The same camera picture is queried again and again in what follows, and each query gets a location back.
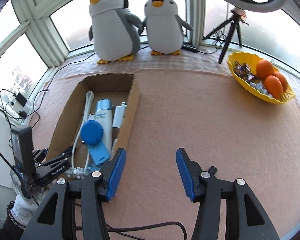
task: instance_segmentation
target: lotion bottle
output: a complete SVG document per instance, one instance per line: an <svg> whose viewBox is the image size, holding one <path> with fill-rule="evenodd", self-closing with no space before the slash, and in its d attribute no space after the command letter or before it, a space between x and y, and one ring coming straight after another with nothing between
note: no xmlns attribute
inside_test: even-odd
<svg viewBox="0 0 300 240"><path fill-rule="evenodd" d="M112 111L111 101L109 99L102 99L96 105L96 112L94 120L101 124L103 128L102 141L109 153L112 147Z"/></svg>

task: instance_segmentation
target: penguin foot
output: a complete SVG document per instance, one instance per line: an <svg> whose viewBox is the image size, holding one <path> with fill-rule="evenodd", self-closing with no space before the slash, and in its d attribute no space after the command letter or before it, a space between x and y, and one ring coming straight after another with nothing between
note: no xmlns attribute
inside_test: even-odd
<svg viewBox="0 0 300 240"><path fill-rule="evenodd" d="M181 54L180 49L178 49L178 50L175 51L175 52L172 52L171 54L172 54L172 55L180 55L180 54Z"/></svg>
<svg viewBox="0 0 300 240"><path fill-rule="evenodd" d="M127 61L127 60L133 60L134 54L130 54L128 56L119 58L119 61Z"/></svg>
<svg viewBox="0 0 300 240"><path fill-rule="evenodd" d="M157 55L163 55L163 53L153 50L153 51L151 51L151 55L156 55L157 56Z"/></svg>
<svg viewBox="0 0 300 240"><path fill-rule="evenodd" d="M97 61L97 64L108 64L108 63L109 63L109 61L104 60L104 59L99 59L99 60Z"/></svg>

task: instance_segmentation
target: penguin plush toy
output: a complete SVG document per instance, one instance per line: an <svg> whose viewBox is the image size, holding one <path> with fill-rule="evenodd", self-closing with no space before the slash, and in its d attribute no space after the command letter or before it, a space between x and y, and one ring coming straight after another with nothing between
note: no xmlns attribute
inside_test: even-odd
<svg viewBox="0 0 300 240"><path fill-rule="evenodd" d="M145 5L145 16L143 26L147 28L151 54L179 55L183 44L182 26L190 31L193 29L179 17L175 1L149 0Z"/></svg>
<svg viewBox="0 0 300 240"><path fill-rule="evenodd" d="M89 39L100 58L98 64L109 61L132 60L140 50L141 20L128 9L128 0L90 0L89 13L92 26Z"/></svg>

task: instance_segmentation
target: white beads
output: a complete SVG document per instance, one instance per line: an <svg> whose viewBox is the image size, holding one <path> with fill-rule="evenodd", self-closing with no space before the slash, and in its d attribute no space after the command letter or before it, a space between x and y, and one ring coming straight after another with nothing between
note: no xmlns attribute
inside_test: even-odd
<svg viewBox="0 0 300 240"><path fill-rule="evenodd" d="M64 174L67 176L67 178L72 177L74 179L84 179L85 176L88 176L89 172L83 170L84 168L80 167L70 167L67 171L64 172Z"/></svg>

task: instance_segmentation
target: penguin flipper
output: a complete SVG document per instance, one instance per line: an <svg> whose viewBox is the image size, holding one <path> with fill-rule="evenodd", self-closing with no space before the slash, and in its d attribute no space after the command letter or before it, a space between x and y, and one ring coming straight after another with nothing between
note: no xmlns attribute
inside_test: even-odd
<svg viewBox="0 0 300 240"><path fill-rule="evenodd" d="M139 36L142 34L144 28L147 27L147 17L143 20L142 26L143 26L142 30L139 30Z"/></svg>
<svg viewBox="0 0 300 240"><path fill-rule="evenodd" d="M181 26L183 26L187 30L193 31L192 26L189 23L182 20L178 14L176 14L176 19L177 19L177 22L179 23L180 28L181 28Z"/></svg>
<svg viewBox="0 0 300 240"><path fill-rule="evenodd" d="M92 25L89 29L89 41L92 41L92 38L93 38L93 33L92 33Z"/></svg>
<svg viewBox="0 0 300 240"><path fill-rule="evenodd" d="M142 22L141 22L141 20L139 19L138 16L132 14L129 11L126 11L126 17L127 17L128 22L130 22L132 25L137 27L139 29L139 31L140 30L143 31L143 24L142 24Z"/></svg>

